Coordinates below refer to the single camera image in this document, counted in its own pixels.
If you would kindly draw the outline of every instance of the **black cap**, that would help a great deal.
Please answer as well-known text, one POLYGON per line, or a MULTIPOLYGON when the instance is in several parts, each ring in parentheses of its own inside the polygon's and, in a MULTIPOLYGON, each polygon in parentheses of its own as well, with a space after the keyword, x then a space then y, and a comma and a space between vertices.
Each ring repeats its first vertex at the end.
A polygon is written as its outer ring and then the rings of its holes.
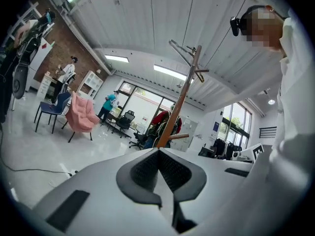
POLYGON ((74 60, 74 63, 78 62, 78 58, 77 57, 71 56, 71 58, 74 60))

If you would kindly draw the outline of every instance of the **black pants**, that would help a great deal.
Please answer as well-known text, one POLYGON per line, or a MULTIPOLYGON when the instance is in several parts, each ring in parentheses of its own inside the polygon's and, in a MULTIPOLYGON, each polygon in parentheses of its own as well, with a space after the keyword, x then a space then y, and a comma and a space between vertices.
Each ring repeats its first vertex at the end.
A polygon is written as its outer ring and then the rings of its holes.
POLYGON ((51 99, 51 102, 53 104, 55 104, 56 100, 57 100, 57 96, 60 93, 61 89, 63 88, 63 83, 61 83, 60 81, 57 81, 56 85, 55 85, 55 91, 54 91, 54 95, 53 98, 51 99))
POLYGON ((18 64, 16 59, 17 50, 11 50, 3 60, 0 67, 0 122, 4 123, 5 115, 8 112, 11 96, 12 96, 12 82, 13 82, 13 70, 18 64))
POLYGON ((105 120, 106 120, 106 118, 107 118, 107 115, 109 114, 109 110, 107 110, 107 109, 105 109, 105 108, 101 108, 100 109, 100 111, 99 111, 99 113, 98 113, 98 118, 100 118, 100 120, 102 121, 102 122, 104 122, 105 120))

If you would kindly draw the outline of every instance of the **floor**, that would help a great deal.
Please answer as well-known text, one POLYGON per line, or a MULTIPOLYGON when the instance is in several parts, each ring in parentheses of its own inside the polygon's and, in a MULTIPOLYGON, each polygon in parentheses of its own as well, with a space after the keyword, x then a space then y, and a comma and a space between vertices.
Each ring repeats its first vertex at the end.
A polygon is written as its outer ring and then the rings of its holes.
MULTIPOLYGON (((129 138, 111 134, 111 129, 107 131, 106 125, 99 124, 92 131, 93 141, 89 133, 78 133, 68 143, 72 130, 69 125, 61 129, 66 122, 64 116, 58 116, 52 134, 53 121, 48 125, 49 115, 42 114, 35 133, 34 117, 39 103, 35 92, 26 93, 16 101, 15 110, 9 110, 2 125, 2 158, 15 170, 37 168, 74 174, 90 164, 137 151, 136 147, 128 147, 129 138)), ((70 177, 63 173, 5 170, 12 195, 29 208, 70 177)))

